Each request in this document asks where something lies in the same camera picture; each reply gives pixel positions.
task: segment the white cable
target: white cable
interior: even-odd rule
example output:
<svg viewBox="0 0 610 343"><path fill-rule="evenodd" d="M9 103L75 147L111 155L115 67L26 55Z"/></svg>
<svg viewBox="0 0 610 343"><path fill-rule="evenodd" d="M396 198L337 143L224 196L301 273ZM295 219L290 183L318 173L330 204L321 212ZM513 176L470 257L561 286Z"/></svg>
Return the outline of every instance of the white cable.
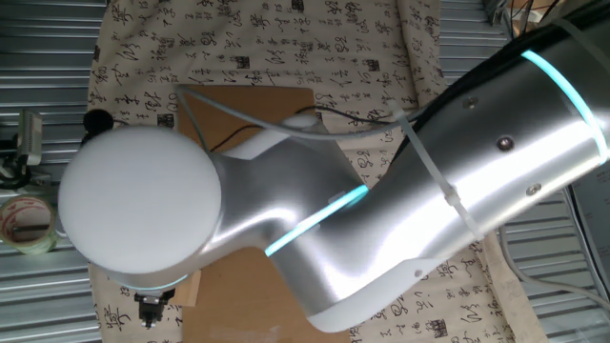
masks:
<svg viewBox="0 0 610 343"><path fill-rule="evenodd" d="M189 116L189 119L191 119L191 123L193 123L194 130L195 132L197 132L197 136L199 137L199 141L201 142L203 150L210 151L210 149L208 149L208 145L206 144L206 140L203 138L203 131L199 127L199 123L197 123L197 120L194 118L193 111L191 111L191 107L187 103L187 100L184 98L184 94L182 93L182 91L178 90L177 95L178 100L182 103L182 106L184 106L184 111L186 111L187 115Z"/></svg>
<svg viewBox="0 0 610 343"><path fill-rule="evenodd" d="M607 311L610 311L610 303L608 301L603 299L601 296L590 293L581 287L566 285L566 284L559 283L559 282L540 281L531 276L526 275L524 272L522 272L519 269L519 267L517 267L517 265L515 264L515 261L513 261L513 258L511 257L511 254L508 252L508 239L506 236L506 228L504 228L504 227L499 228L499 239L500 239L499 244L502 249L502 254L504 255L504 259L506 260L508 267L511 269L511 271L513 271L515 273L515 275L519 279L521 279L521 281L525 281L532 285L546 287L546 288L550 288L550 289L557 290L557 291L566 291L566 292L576 293L576 294L586 296L589 299L600 304Z"/></svg>
<svg viewBox="0 0 610 343"><path fill-rule="evenodd" d="M354 133L316 133L316 132L299 131L299 130L295 130L293 128L290 128L290 127L287 127L284 125L273 124L273 123L267 122L265 120L255 118L255 117L253 117L249 114L243 113L241 111L234 110L228 106L225 106L219 102L212 100L208 96L203 95L203 94L199 93L198 91L194 91L194 90L190 89L187 86L177 86L176 92L178 94L178 98L180 98L180 101L184 104L185 110L187 111L189 118L193 121L194 124L196 123L196 121L194 120L193 113L191 112L189 105L184 100L183 93L188 93L195 99L202 101L218 110L224 111L232 116L235 116L237 118L243 119L248 122L251 122L253 124L257 124L265 129L279 131L282 133L289 134L290 136L293 136L293 137L304 138L304 139L339 140L339 139L362 138L362 137L366 137L366 136L370 136L370 135L374 135L374 134L384 133L388 130L397 128L400 125L398 122L395 122L392 124L385 125L378 129L373 129L373 130L364 131L364 132L354 132ZM203 139L203 134L201 133L201 130L198 128L197 125L195 125L195 129L197 130L197 135L199 135L199 139Z"/></svg>

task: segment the fabric cloth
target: fabric cloth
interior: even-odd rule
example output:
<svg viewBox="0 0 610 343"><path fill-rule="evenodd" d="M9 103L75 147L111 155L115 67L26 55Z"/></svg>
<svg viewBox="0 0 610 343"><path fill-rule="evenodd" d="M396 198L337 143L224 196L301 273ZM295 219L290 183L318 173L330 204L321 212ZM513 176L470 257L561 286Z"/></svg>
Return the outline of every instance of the fabric cloth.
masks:
<svg viewBox="0 0 610 343"><path fill-rule="evenodd" d="M95 49L89 110L104 109L130 125L175 128L175 85L251 85L310 88L318 105L382 120L391 115L390 99L414 110L445 89L439 15L438 0L112 1ZM321 116L332 132L370 128ZM396 129L339 145L372 187L401 140ZM353 328L352 342L534 341L528 337L540 334L521 334L529 323L507 322L512 301L504 302L497 292L506 290L492 286L496 279L485 266L496 264L484 264L485 249L476 244L439 266ZM90 275L105 343L182 341L179 307L167 307L163 321L146 330L132 290L95 266ZM500 272L498 280L518 292L511 275ZM518 311L534 315L522 290L517 298Z"/></svg>

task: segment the tape roll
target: tape roll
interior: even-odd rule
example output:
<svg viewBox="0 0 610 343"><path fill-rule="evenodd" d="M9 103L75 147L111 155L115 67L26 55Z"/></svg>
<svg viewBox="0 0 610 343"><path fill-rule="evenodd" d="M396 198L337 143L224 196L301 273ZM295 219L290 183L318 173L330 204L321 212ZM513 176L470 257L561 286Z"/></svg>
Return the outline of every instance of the tape roll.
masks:
<svg viewBox="0 0 610 343"><path fill-rule="evenodd" d="M55 210L33 195L13 197L0 208L0 239L26 254L45 253L57 245Z"/></svg>

